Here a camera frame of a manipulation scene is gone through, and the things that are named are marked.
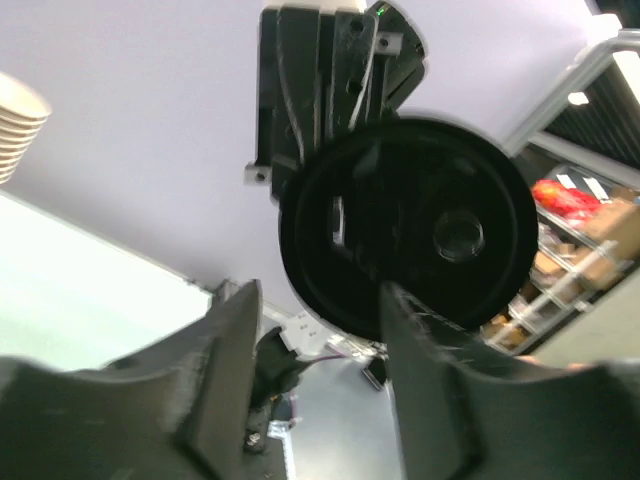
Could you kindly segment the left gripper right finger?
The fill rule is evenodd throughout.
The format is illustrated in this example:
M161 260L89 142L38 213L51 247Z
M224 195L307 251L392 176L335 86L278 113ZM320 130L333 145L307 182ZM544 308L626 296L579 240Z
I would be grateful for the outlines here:
M635 479L639 364L504 355L394 284L380 292L410 479Z

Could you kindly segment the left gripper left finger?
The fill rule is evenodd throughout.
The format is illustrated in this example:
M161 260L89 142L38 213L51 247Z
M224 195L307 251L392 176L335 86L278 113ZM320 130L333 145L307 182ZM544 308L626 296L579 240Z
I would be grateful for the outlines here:
M102 370L1 361L5 479L238 479L254 316L214 304Z

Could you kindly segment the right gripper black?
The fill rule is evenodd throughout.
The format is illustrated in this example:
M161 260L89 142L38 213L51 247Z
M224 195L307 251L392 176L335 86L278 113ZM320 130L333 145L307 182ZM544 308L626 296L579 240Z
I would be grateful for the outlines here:
M405 16L284 4L264 8L258 33L256 157L246 177L279 203L331 140L404 103Z

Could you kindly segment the black coffee cup lid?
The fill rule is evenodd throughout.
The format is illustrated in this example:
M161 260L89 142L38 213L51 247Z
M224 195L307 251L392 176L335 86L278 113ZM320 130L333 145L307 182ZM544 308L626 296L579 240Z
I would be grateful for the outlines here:
M395 118L305 162L280 200L279 242L296 296L343 332L381 339L386 283L473 330L525 283L537 212L490 140L441 119Z

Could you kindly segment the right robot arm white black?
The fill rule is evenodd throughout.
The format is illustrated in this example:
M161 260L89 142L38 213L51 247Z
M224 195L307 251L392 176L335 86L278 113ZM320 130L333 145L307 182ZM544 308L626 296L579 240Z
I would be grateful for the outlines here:
M248 184L279 199L332 140L395 112L423 80L427 48L389 1L366 10L277 3L259 21L256 159Z

